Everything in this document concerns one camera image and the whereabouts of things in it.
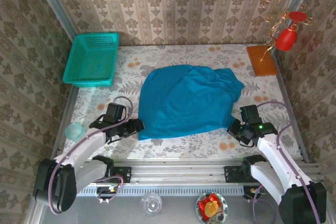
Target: green plastic basket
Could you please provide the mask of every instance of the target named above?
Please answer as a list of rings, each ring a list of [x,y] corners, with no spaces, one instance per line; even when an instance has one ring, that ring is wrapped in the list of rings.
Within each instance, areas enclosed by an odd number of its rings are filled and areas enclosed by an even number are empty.
[[[73,41],[63,82],[79,88],[112,85],[119,34],[81,34]]]

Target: floral tablecloth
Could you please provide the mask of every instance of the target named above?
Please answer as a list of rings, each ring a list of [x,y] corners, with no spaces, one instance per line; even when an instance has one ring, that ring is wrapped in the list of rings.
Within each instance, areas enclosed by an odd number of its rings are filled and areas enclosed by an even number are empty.
[[[115,68],[113,86],[107,88],[81,88],[77,96],[72,122],[88,128],[99,115],[104,114],[113,98],[124,95],[134,104],[133,118],[138,117],[139,96],[148,74],[156,68],[190,64],[212,69],[231,68],[245,88],[232,115],[241,119],[239,107],[264,101],[283,101],[276,76],[255,77],[246,52],[246,45],[192,45],[192,46],[140,46],[121,47]],[[123,99],[118,103],[128,105]],[[264,105],[259,108],[264,122],[271,122],[277,130],[288,124],[285,108]],[[292,128],[287,129],[281,140],[293,158],[300,157]],[[73,141],[67,139],[65,149]],[[93,155],[112,158],[243,158],[259,154],[258,148],[241,147],[225,129],[171,139],[138,141],[133,135],[98,149]]]

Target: wooden block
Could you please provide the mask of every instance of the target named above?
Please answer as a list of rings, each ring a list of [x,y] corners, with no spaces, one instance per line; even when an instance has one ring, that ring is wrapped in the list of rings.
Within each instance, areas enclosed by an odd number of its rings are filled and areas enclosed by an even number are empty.
[[[278,74],[278,70],[269,52],[260,61],[267,50],[265,45],[247,47],[246,50],[256,76],[273,76]]]

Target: floral plate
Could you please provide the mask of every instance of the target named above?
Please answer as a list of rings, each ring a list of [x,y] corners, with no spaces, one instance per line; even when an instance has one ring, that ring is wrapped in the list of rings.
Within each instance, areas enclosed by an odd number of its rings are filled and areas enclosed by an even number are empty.
[[[203,200],[206,197],[209,197],[211,194],[215,194],[218,199],[220,200],[221,205],[219,206],[219,212],[212,217],[211,219],[209,219],[208,221],[206,221],[203,217],[202,214],[198,208],[198,201],[199,200]],[[202,195],[199,196],[199,198],[196,201],[196,214],[199,218],[199,220],[203,223],[203,224],[223,224],[224,221],[226,220],[226,217],[228,215],[228,207],[227,207],[227,202],[226,200],[222,197],[222,195],[215,193],[214,191],[207,191],[206,193],[203,193]]]

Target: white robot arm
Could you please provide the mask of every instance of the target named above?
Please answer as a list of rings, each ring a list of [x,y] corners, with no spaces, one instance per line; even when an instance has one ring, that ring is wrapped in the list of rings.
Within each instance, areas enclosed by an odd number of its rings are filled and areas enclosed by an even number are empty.
[[[37,170],[34,199],[50,206],[51,197],[54,209],[63,212],[69,209],[75,201],[76,194],[84,187],[99,178],[115,175],[117,169],[112,159],[99,155],[93,157],[91,161],[88,161],[88,158],[106,143],[114,142],[110,141],[112,137],[119,136],[117,140],[120,140],[144,129],[139,119],[121,120],[124,113],[126,113],[125,106],[110,103],[106,114],[90,124],[90,129],[84,136],[90,136],[88,139],[77,142],[53,160],[44,159]],[[55,167],[59,168],[52,179]],[[50,191],[48,193],[50,183],[52,183],[51,195]]]
[[[227,182],[260,182],[278,204],[285,224],[315,224],[317,215],[321,223],[325,222],[327,191],[322,183],[314,183],[300,169],[280,142],[274,126],[262,122],[255,105],[241,107],[240,113],[242,122],[236,119],[228,133],[243,146],[252,141],[248,147],[257,146],[267,160],[254,155],[245,157],[241,167],[225,167]]]

